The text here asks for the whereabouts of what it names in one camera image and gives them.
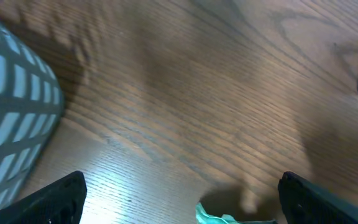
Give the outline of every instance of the gray patterned object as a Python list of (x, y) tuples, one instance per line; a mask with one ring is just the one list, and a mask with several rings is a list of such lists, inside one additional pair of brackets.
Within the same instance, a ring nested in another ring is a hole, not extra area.
[(62, 112), (50, 67), (0, 25), (0, 209), (14, 200)]

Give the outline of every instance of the wood grain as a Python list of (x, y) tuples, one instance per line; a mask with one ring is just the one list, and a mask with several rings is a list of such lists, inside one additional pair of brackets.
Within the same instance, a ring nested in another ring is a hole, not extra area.
[(21, 197), (82, 170), (82, 223), (194, 223), (230, 185), (272, 218), (292, 170), (358, 206), (358, 1), (0, 1), (0, 21), (66, 98)]

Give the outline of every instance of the teal object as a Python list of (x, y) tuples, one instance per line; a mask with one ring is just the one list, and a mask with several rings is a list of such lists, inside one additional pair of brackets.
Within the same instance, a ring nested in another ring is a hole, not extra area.
[(213, 215), (208, 215), (201, 203), (196, 206), (197, 224), (277, 224), (275, 220), (272, 221), (252, 221), (252, 222), (237, 222), (231, 215), (223, 215), (221, 218)]

